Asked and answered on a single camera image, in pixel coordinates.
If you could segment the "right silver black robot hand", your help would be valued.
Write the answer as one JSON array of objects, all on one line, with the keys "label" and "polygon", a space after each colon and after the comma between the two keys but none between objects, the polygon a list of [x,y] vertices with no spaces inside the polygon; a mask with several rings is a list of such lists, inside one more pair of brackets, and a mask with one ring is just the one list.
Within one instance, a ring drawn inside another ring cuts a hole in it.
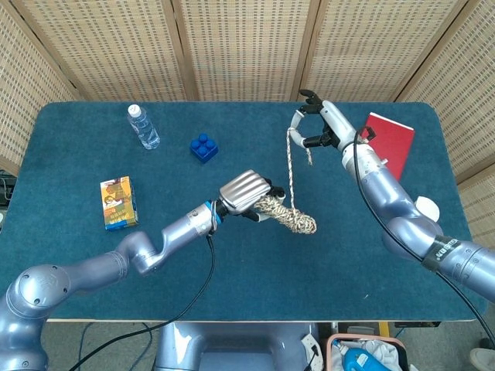
[{"label": "right silver black robot hand", "polygon": [[[288,129],[289,138],[301,148],[333,146],[343,151],[354,140],[356,130],[335,104],[322,100],[312,90],[301,89],[299,93],[306,98],[292,117]],[[323,119],[322,134],[304,138],[298,131],[300,121],[309,114],[318,114]]]}]

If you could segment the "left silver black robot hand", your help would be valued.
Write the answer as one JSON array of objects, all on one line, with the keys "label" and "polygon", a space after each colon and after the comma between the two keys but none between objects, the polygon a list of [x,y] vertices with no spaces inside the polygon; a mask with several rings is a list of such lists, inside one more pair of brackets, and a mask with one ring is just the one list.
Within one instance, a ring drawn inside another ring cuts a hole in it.
[{"label": "left silver black robot hand", "polygon": [[273,186],[270,179],[259,175],[252,169],[241,173],[220,187],[219,194],[216,206],[221,217],[227,214],[243,216],[256,223],[270,219],[267,213],[254,210],[256,202],[264,196],[272,196],[279,203],[285,199],[285,191],[282,187]]}]

